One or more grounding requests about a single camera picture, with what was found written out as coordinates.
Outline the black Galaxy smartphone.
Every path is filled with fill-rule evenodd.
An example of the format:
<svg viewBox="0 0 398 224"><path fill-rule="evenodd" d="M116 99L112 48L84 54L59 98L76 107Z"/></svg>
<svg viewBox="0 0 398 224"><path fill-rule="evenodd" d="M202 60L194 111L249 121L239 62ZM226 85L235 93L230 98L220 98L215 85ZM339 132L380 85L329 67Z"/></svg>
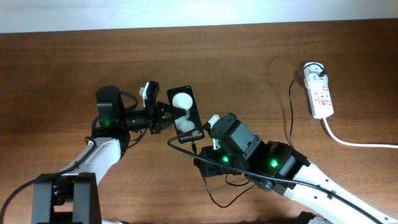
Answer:
<svg viewBox="0 0 398 224"><path fill-rule="evenodd" d="M177 135L183 134L182 137L178 138L178 142L180 144L188 144L190 142L201 141L204 139L205 134L202 129L187 134L188 131L201 127L201 119L192 87L190 85L186 85L168 89L167 96L169 103L174 108L184 109L186 112L185 116L174 121Z"/></svg>

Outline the white power strip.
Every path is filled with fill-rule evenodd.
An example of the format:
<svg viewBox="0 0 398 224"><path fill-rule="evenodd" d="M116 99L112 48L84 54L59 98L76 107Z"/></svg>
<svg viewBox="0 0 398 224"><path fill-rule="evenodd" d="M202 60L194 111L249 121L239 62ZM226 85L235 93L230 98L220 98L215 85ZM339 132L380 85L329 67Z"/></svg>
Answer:
<svg viewBox="0 0 398 224"><path fill-rule="evenodd" d="M309 88L308 98L313 118L323 119L334 114L328 85Z"/></svg>

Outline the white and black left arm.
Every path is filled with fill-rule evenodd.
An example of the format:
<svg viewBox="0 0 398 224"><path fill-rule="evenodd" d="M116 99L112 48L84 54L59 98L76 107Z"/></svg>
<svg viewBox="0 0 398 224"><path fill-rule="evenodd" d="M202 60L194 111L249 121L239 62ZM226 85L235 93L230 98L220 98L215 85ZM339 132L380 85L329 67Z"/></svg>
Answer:
<svg viewBox="0 0 398 224"><path fill-rule="evenodd" d="M55 174L41 174L34 184L32 223L104 223L98 184L129 149L131 132L157 134L185 108L158 102L159 84L150 81L141 88L144 106L124 106L125 92L104 86L96 92L98 117L93 121L86 149Z"/></svg>

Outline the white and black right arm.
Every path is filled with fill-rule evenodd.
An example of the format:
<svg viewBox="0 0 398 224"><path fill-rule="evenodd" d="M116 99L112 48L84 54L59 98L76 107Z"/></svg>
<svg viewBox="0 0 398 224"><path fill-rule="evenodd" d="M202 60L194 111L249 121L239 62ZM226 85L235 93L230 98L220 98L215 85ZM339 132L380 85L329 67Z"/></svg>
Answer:
<svg viewBox="0 0 398 224"><path fill-rule="evenodd" d="M331 180L292 146L264 142L232 113L203 126L213 140L194 164L203 177L244 175L256 187L300 203L331 223L397 223Z"/></svg>

